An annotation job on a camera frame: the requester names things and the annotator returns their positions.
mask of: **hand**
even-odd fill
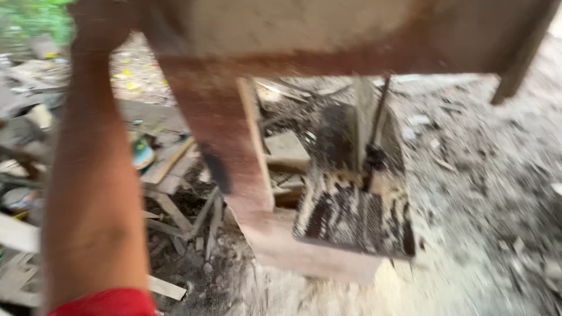
[[[66,8],[76,22],[72,53],[108,56],[136,26],[135,0],[78,0]]]

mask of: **red shirt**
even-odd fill
[[[155,316],[152,296],[135,288],[112,288],[83,296],[47,316]]]

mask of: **red sleeve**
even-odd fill
[[[111,290],[83,296],[59,306],[47,316],[155,316],[149,293],[134,288]]]

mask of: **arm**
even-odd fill
[[[114,287],[148,288],[140,183],[108,59],[130,25],[123,1],[81,0],[42,251],[46,308]]]

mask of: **green foliage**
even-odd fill
[[[74,22],[66,12],[71,0],[0,0],[2,37],[22,40],[48,33],[59,44],[74,36]]]

